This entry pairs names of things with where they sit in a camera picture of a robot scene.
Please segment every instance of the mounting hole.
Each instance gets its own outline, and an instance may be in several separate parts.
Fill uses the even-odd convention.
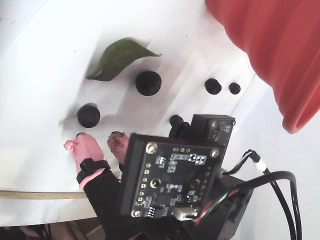
[[[150,182],[150,187],[152,187],[153,189],[157,189],[161,184],[161,180],[159,178],[154,178],[151,180]]]
[[[197,187],[199,187],[199,185],[200,185],[200,180],[199,180],[199,179],[195,179],[195,180],[193,180],[193,181],[191,182],[190,187],[191,187],[192,189],[196,189]]]

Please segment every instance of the red wire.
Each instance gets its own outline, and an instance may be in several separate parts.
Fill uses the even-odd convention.
[[[229,194],[228,197],[232,196],[233,194],[236,194],[237,192],[239,192],[239,188],[232,190]]]
[[[237,192],[239,192],[239,188],[232,190],[232,191],[228,194],[228,197],[236,194]],[[202,217],[201,217],[202,214],[204,214],[204,212],[207,210],[207,208],[208,208],[215,200],[216,200],[216,199],[213,199],[213,200],[209,201],[209,202],[204,206],[204,208],[202,209],[201,213],[199,214],[199,217],[197,218],[197,220],[196,220],[195,223],[194,223],[196,226],[199,224],[200,220],[202,219]]]
[[[200,222],[200,219],[202,218],[201,215],[204,214],[204,212],[206,211],[206,209],[215,201],[216,199],[213,199],[211,201],[209,201],[204,208],[202,209],[201,213],[199,214],[199,217],[197,218],[197,220],[195,221],[195,225],[197,226]]]

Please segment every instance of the black circuit board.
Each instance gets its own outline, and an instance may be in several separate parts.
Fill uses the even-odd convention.
[[[171,215],[174,206],[201,207],[213,170],[220,158],[212,147],[156,144],[153,154],[144,152],[131,214],[161,218]]]

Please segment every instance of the electronic component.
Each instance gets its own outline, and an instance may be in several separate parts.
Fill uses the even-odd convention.
[[[199,119],[205,127],[208,124],[219,127],[217,141],[211,135],[203,135],[202,129],[197,131]],[[200,208],[217,175],[216,170],[221,167],[233,122],[234,118],[227,116],[195,115],[190,129],[185,129],[187,140],[132,134],[121,181],[125,186],[121,214],[130,215],[134,210],[147,217],[150,208],[161,208],[161,214],[151,214],[159,218],[170,216],[179,206]]]
[[[192,207],[175,206],[172,211],[176,219],[180,221],[192,220],[190,216],[196,217],[198,212]]]

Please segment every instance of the white connector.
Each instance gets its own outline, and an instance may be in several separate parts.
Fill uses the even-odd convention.
[[[254,165],[255,168],[260,172],[264,172],[267,169],[267,165],[262,158],[260,158],[258,162],[255,162]]]

